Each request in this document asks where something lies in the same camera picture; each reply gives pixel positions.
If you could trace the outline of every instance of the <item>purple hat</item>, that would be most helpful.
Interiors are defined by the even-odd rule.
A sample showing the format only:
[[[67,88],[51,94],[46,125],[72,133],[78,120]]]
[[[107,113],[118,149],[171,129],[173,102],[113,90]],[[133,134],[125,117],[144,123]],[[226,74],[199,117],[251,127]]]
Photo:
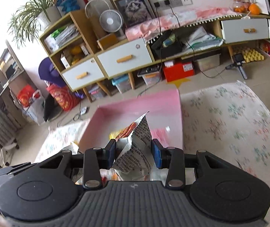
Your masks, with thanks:
[[[60,76],[59,72],[54,67],[50,58],[45,58],[42,60],[38,67],[38,73],[41,80],[46,80],[51,83],[58,85],[59,87],[66,86],[66,83]]]

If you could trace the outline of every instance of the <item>framed picture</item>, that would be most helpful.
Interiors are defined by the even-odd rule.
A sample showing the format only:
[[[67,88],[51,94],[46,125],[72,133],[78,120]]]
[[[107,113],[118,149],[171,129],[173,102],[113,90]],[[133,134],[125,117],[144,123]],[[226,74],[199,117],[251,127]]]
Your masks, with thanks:
[[[138,25],[147,20],[155,19],[149,0],[110,0],[114,9],[123,17],[127,27]]]

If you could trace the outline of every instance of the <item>pink tray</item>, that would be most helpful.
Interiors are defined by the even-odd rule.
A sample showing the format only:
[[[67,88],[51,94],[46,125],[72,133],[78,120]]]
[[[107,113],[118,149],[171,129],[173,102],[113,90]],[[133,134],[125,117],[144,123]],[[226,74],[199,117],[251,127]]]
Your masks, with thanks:
[[[166,131],[169,127],[168,144],[163,146],[183,149],[179,91],[169,90],[99,106],[79,142],[79,150],[84,152],[88,148],[104,148],[111,132],[124,129],[148,111],[146,119],[151,133],[155,133],[153,131],[156,129]]]

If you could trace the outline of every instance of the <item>yellow star sticker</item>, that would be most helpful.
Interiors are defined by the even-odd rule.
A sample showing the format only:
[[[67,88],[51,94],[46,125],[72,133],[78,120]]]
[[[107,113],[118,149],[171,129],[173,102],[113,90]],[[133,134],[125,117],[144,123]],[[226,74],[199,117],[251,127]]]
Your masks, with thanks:
[[[178,89],[183,82],[188,82],[188,81],[191,81],[191,80],[188,78],[182,78],[182,79],[178,79],[178,80],[168,82],[168,83],[174,84],[176,86],[176,88]]]

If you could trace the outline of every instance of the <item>clear storage box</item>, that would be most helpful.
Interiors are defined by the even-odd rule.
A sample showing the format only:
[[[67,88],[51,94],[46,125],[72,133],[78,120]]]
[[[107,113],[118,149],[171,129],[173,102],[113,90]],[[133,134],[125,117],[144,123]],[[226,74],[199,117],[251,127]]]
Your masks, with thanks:
[[[117,78],[113,78],[112,84],[113,84],[113,86],[117,87],[117,89],[119,90],[119,92],[121,94],[132,88],[127,74],[122,75],[122,76],[117,77]]]
[[[197,60],[198,67],[200,71],[204,72],[209,69],[212,69],[216,66],[220,65],[220,57],[221,54],[212,55],[203,59]]]
[[[106,93],[98,85],[94,85],[88,92],[95,99],[100,99],[106,96]]]
[[[146,67],[137,73],[137,77],[142,77],[146,85],[153,85],[162,81],[160,65]]]

